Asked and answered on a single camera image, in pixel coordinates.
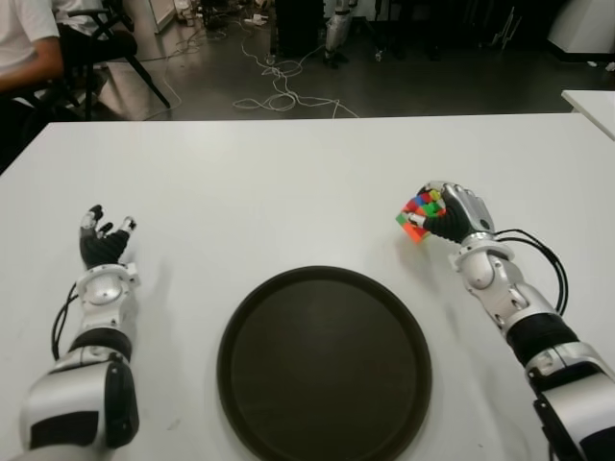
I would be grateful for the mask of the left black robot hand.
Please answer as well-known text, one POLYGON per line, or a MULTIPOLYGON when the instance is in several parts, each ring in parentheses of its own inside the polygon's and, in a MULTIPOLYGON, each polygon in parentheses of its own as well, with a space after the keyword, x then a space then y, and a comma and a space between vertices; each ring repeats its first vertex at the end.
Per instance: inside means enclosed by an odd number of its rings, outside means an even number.
POLYGON ((100 205, 93 206, 84 216, 79 230, 79 248, 87 270, 105 264, 117 264, 136 228, 136 221, 128 216, 115 230, 113 223, 99 227, 104 216, 100 205))

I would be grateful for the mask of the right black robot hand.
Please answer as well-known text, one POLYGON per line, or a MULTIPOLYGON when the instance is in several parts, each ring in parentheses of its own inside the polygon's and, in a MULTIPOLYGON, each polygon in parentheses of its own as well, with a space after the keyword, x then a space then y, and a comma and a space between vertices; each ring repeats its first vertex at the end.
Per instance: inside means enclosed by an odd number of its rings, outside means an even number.
POLYGON ((428 216, 408 211, 406 220, 411 226, 457 244, 477 233, 495 235, 492 217, 483 199, 473 191, 453 182, 427 182, 418 195, 431 192, 439 194, 444 213, 428 216))

